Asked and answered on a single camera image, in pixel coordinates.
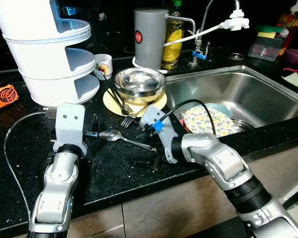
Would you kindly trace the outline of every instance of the yellow dish soap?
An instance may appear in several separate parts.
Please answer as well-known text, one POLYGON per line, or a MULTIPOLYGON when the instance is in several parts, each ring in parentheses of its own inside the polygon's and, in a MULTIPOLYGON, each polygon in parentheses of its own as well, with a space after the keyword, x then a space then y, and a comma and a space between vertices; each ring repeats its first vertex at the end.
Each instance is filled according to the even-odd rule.
MULTIPOLYGON (((170 15, 180 16, 181 0, 173 0, 173 9, 170 15)), ((183 38, 183 21, 169 19, 165 33, 165 43, 180 40, 183 38)), ((171 71, 178 67, 182 43, 176 43, 164 48, 161 68, 171 71)))

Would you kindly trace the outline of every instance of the gray cylinder container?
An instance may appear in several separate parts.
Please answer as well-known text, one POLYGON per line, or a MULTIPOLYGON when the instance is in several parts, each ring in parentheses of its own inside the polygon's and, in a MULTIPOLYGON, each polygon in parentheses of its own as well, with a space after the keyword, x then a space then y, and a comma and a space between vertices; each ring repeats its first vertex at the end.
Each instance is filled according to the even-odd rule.
POLYGON ((136 64, 160 69, 168 10, 139 8, 134 13, 136 64))

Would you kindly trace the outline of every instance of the stainless steel sink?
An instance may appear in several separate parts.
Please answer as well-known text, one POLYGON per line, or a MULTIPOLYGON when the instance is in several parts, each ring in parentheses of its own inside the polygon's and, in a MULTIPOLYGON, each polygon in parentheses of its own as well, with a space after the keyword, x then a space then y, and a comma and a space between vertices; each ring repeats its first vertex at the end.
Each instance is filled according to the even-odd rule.
MULTIPOLYGON (((298 116, 298 94, 243 65, 166 78, 167 105, 200 99, 225 105, 233 117, 253 127, 298 116)), ((184 105, 175 115, 194 104, 184 105)))

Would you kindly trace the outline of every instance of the pink bowl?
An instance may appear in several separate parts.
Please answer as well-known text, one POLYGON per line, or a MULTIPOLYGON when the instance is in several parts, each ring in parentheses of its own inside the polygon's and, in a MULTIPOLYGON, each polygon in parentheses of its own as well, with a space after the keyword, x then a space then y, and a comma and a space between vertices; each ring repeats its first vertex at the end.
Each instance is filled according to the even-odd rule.
POLYGON ((289 65, 298 65, 298 50, 288 49, 285 52, 285 60, 289 65))

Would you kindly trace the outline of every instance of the orange fan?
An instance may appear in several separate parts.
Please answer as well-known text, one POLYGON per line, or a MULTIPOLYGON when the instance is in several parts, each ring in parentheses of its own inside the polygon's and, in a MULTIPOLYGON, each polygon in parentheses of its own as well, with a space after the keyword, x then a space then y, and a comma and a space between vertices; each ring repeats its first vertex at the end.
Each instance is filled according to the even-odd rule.
POLYGON ((0 88, 0 108, 5 107, 19 98, 16 90, 10 84, 0 88))

